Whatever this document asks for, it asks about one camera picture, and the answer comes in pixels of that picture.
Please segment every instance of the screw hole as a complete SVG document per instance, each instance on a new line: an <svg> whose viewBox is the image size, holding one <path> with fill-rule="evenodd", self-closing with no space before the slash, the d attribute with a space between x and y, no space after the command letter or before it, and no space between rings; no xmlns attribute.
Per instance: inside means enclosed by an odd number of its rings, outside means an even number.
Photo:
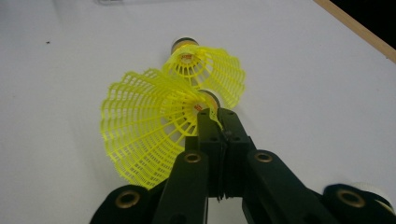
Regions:
<svg viewBox="0 0 396 224"><path fill-rule="evenodd" d="M133 190L125 190L116 199L118 208L130 208L137 205L140 200L140 194Z"/></svg>

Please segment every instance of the shuttlecock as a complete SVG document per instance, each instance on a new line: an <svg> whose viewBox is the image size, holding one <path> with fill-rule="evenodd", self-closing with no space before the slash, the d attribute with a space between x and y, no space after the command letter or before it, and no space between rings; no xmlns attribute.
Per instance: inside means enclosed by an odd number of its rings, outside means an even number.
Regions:
<svg viewBox="0 0 396 224"><path fill-rule="evenodd" d="M245 71L236 57L225 49L199 46L189 37L174 43L163 72L183 77L197 90L212 91L224 108L235 107L245 89Z"/></svg>
<svg viewBox="0 0 396 224"><path fill-rule="evenodd" d="M120 176L151 189L169 176L185 137L197 134L197 113L210 108L210 118L219 124L218 107L214 95L183 78L157 69L126 73L102 104L106 154Z"/></svg>

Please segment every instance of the black plastic part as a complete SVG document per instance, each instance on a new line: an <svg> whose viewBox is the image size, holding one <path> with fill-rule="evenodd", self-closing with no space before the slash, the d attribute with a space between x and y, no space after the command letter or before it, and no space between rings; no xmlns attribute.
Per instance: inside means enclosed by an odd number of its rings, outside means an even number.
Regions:
<svg viewBox="0 0 396 224"><path fill-rule="evenodd" d="M376 194L343 184L328 186L322 196L323 204L342 223L396 223L396 216L377 199Z"/></svg>
<svg viewBox="0 0 396 224"><path fill-rule="evenodd" d="M208 196L222 199L225 145L218 124L210 119L209 109L198 114L198 148L209 158Z"/></svg>
<svg viewBox="0 0 396 224"><path fill-rule="evenodd" d="M339 223L276 154L249 152L247 176L271 223Z"/></svg>
<svg viewBox="0 0 396 224"><path fill-rule="evenodd" d="M245 163L254 148L250 137L235 112L219 109L219 120L224 128L226 151L224 159L223 186L226 198L242 197L245 190Z"/></svg>
<svg viewBox="0 0 396 224"><path fill-rule="evenodd" d="M139 186L127 185L113 190L96 210L91 224L147 224L155 213L157 203L163 192L165 182L151 191ZM132 191L138 195L137 203L128 208L120 208L116 200L123 192Z"/></svg>
<svg viewBox="0 0 396 224"><path fill-rule="evenodd" d="M208 165L208 157L200 151L177 156L153 224L206 223Z"/></svg>

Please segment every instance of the brass ring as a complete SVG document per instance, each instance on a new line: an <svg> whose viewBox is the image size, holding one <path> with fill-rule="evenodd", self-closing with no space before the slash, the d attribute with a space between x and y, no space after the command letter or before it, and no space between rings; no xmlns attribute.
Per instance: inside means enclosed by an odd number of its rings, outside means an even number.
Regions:
<svg viewBox="0 0 396 224"><path fill-rule="evenodd" d="M126 200L126 196L131 196L132 198ZM134 190L125 190L116 199L116 206L118 208L130 208L136 205L140 200L140 194Z"/></svg>
<svg viewBox="0 0 396 224"><path fill-rule="evenodd" d="M188 153L184 156L184 160L189 163L196 163L201 160L201 156L196 153Z"/></svg>
<svg viewBox="0 0 396 224"><path fill-rule="evenodd" d="M337 197L341 202L346 203L349 206L362 208L366 205L366 201L358 194L348 189L339 189L337 191Z"/></svg>
<svg viewBox="0 0 396 224"><path fill-rule="evenodd" d="M264 152L258 152L258 153L256 153L256 155L254 155L254 158L255 158L257 161L261 161L261 162L270 162L270 161L273 160L273 158L272 158L271 155L269 155L269 154L267 154L267 153L264 153Z"/></svg>

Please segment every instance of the white surface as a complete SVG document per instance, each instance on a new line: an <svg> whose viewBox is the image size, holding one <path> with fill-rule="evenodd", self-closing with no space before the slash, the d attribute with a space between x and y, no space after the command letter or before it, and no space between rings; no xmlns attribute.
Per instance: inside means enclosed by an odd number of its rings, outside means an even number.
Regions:
<svg viewBox="0 0 396 224"><path fill-rule="evenodd" d="M0 223L88 223L126 184L99 106L124 72L160 67L180 35L240 58L234 110L309 188L363 181L396 201L396 66L314 2L2 0ZM212 201L208 223L244 223L240 204Z"/></svg>

